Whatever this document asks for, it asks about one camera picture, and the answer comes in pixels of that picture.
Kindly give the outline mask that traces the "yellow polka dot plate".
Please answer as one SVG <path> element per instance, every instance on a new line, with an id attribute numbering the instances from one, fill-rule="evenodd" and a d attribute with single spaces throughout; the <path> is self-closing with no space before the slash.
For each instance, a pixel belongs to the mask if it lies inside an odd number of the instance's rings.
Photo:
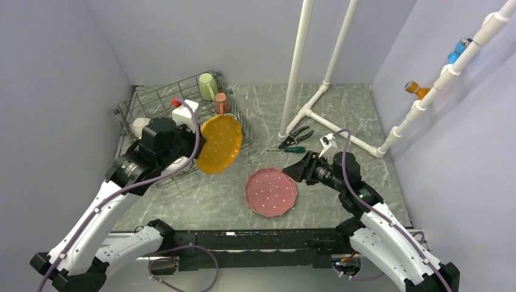
<path id="1" fill-rule="evenodd" d="M 227 115 L 216 115 L 201 127 L 201 134 L 206 139 L 197 168 L 207 175 L 224 172 L 233 164 L 240 152 L 243 133 L 240 122 Z"/>

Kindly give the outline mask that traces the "red plate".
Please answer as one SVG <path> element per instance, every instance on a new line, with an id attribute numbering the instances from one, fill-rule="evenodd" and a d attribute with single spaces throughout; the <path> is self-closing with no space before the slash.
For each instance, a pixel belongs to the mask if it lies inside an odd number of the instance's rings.
<path id="1" fill-rule="evenodd" d="M 298 196 L 296 182 L 275 167 L 249 175 L 244 190 L 250 208 L 265 217 L 283 215 L 293 208 Z"/>

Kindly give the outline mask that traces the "grey wire dish rack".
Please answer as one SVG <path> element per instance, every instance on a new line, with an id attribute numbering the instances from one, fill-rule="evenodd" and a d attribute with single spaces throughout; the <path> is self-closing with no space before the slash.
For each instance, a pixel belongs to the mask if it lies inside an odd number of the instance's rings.
<path id="1" fill-rule="evenodd" d="M 230 86 L 225 85 L 220 71 L 209 70 L 217 82 L 217 88 L 226 94 L 230 102 L 230 113 L 240 122 L 243 139 L 241 149 L 249 147 L 254 142 L 254 131 L 249 124 L 244 112 L 240 110 L 238 101 Z M 136 137 L 131 131 L 131 124 L 140 117 L 154 118 L 166 116 L 171 118 L 174 97 L 192 100 L 198 103 L 197 117 L 202 125 L 210 118 L 217 115 L 213 102 L 204 100 L 200 91 L 201 74 L 173 82 L 168 85 L 137 85 L 134 87 L 132 98 L 120 102 L 113 109 L 115 116 L 119 118 L 122 127 L 115 156 L 124 154 L 127 148 L 135 141 Z"/>

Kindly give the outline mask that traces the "white scalloped small bowl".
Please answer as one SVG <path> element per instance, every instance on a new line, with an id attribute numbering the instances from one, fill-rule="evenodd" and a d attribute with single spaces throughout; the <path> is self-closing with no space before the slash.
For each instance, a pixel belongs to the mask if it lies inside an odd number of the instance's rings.
<path id="1" fill-rule="evenodd" d="M 136 118 L 130 125 L 130 130 L 138 139 L 142 136 L 142 130 L 150 123 L 150 119 L 146 117 Z"/>

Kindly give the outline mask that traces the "small red-brown mug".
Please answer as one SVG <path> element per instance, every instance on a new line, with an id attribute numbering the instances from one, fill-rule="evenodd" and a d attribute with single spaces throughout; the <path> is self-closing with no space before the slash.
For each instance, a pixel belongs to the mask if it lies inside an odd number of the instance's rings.
<path id="1" fill-rule="evenodd" d="M 225 93 L 215 95 L 215 111 L 218 114 L 228 114 L 231 110 L 230 101 Z"/>

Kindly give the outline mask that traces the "light green mug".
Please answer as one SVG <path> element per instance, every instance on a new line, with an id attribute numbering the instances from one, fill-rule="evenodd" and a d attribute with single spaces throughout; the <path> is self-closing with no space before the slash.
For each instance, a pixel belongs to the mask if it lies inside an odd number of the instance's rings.
<path id="1" fill-rule="evenodd" d="M 214 101 L 215 96 L 219 93 L 217 82 L 210 73 L 201 74 L 198 78 L 199 90 L 204 100 Z"/>

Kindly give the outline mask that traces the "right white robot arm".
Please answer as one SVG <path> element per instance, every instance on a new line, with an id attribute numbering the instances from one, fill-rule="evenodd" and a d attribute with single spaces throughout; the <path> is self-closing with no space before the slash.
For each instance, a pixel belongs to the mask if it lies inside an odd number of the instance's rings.
<path id="1" fill-rule="evenodd" d="M 452 262 L 442 263 L 396 219 L 379 193 L 363 181 L 352 153 L 340 151 L 329 162 L 309 151 L 282 171 L 298 183 L 321 183 L 338 192 L 342 206 L 353 215 L 336 227 L 340 251 L 365 256 L 400 291 L 459 290 L 459 269 Z"/>

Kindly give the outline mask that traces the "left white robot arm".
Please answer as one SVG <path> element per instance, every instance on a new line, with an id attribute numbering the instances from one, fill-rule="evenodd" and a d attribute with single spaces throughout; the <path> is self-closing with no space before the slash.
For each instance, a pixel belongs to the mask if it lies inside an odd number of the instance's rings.
<path id="1" fill-rule="evenodd" d="M 48 252 L 35 254 L 30 265 L 57 291 L 99 291 L 116 271 L 140 256 L 170 254 L 174 228 L 160 219 L 112 245 L 104 245 L 124 213 L 157 181 L 171 177 L 199 157 L 205 143 L 196 117 L 182 122 L 156 117 L 118 156 L 93 202 L 68 235 Z"/>

